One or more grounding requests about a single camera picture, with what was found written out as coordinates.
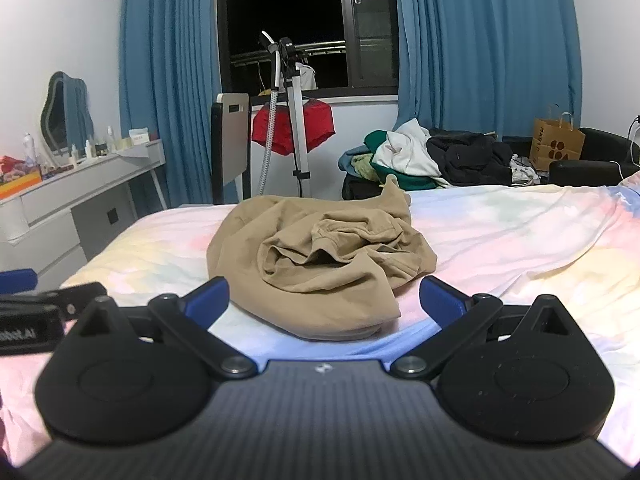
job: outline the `window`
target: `window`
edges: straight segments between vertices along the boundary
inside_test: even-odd
[[[397,91],[396,0],[218,0],[225,92],[257,96],[269,88],[262,30],[275,40],[292,39],[316,72],[318,96]]]

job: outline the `pastel bedding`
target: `pastel bedding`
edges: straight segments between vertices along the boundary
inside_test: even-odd
[[[438,255],[435,275],[467,294],[529,303],[555,294],[580,324],[616,384],[599,440],[640,461],[640,173],[613,188],[465,187],[412,192],[413,226]],[[100,281],[121,306],[207,279],[205,252],[232,206],[182,208],[143,218],[66,284]],[[210,332],[251,356],[380,359],[436,333],[418,301],[419,280],[398,291],[402,316],[354,342],[295,338],[230,305]],[[0,359],[2,449],[23,463],[48,442],[33,385],[48,355]]]

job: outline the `tie-dye bed sheet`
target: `tie-dye bed sheet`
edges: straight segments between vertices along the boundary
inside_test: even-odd
[[[555,294],[616,383],[600,441],[640,460],[640,173],[613,188],[467,187],[411,193],[414,227],[438,255],[436,275],[473,294],[528,303]],[[232,206],[180,208],[143,218],[66,284],[100,281],[121,306],[207,279],[205,251]],[[256,360],[369,359],[388,365],[438,327],[418,302],[418,280],[398,292],[402,316],[374,337],[310,342],[233,305],[210,332]],[[33,383],[47,356],[0,360],[3,448],[21,463],[47,441]]]

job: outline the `vanity table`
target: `vanity table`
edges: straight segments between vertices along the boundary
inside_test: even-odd
[[[0,270],[31,268],[38,274],[37,290],[57,288],[94,256],[83,247],[91,245],[89,252],[95,253],[93,235],[102,237],[99,243],[108,243],[137,219],[129,180],[151,172],[166,209],[155,172],[163,164],[162,141],[153,140],[85,161],[1,200]],[[114,200],[114,188],[126,193],[124,203],[118,202],[120,212],[108,203]]]

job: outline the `paper bag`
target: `paper bag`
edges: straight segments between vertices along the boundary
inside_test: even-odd
[[[571,122],[559,120],[536,119],[533,124],[533,140],[529,160],[534,168],[549,171],[554,160],[579,160],[584,144],[584,133],[574,130]]]

